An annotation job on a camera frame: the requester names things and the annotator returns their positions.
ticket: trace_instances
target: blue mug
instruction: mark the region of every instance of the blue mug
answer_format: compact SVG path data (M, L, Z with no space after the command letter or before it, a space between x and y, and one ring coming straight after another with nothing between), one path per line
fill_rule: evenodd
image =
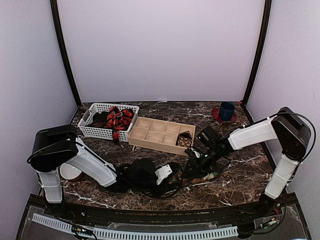
M222 121L231 121L232 116L235 113L235 105L232 104L232 102L229 101L224 101L220 105L220 110L219 110L219 118Z

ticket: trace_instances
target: white basket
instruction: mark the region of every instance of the white basket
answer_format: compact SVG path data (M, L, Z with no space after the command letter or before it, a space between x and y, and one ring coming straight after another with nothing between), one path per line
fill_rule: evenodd
M132 121L127 131L119 131L120 142L128 142L129 133L138 118L138 111L139 111L138 106L110 104L110 103L93 103L90 106L90 108L85 112L85 114L82 116L81 120L78 123L78 127L83 132L83 135L86 137L112 140L113 139L112 129L104 129L104 128L87 126L93 122L93 116L96 113L102 113L103 111L109 112L109 109L112 107L117 107L120 111L123 109L132 109L134 112L134 116L132 118Z

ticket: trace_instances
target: white bowl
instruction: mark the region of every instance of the white bowl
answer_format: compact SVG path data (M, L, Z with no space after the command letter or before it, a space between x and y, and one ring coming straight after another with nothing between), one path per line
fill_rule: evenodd
M60 167L60 174L61 177L63 177L66 180L75 180L82 174L82 171L76 168L75 166L63 163Z

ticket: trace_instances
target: black marble tabletop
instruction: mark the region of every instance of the black marble tabletop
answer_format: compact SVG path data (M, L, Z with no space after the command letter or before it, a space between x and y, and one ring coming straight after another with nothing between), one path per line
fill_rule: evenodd
M141 117L195 125L196 135L208 125L219 133L226 134L234 127L249 122L238 103L235 103L237 119L233 123L219 123L212 117L212 109L217 108L220 105L219 102L127 102L123 104L139 106L138 115ZM74 126L77 126L90 105L91 103L85 103L79 108L72 121ZM187 156L136 147L126 142L120 146L114 145L112 140L85 137L80 129L78 129L78 135L100 157L116 166L132 163L140 158L150 158L156 166L163 166L168 162L178 162L184 166L188 161ZM194 146L203 151L206 150L197 139L194 139ZM67 202L123 210L195 210L257 201L273 172L261 145L256 144L235 151L230 154L229 159L231 164L226 167L220 177L185 187L168 199L149 198L133 190L127 193L109 192L87 175L76 182L62 179L61 184Z

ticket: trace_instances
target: wooden tray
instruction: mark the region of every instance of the wooden tray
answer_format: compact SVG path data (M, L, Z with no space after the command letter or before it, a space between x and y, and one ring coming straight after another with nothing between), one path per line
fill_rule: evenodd
M187 156L186 147L176 146L178 135L186 131L190 132L193 144L196 126L140 116L128 140L130 145Z

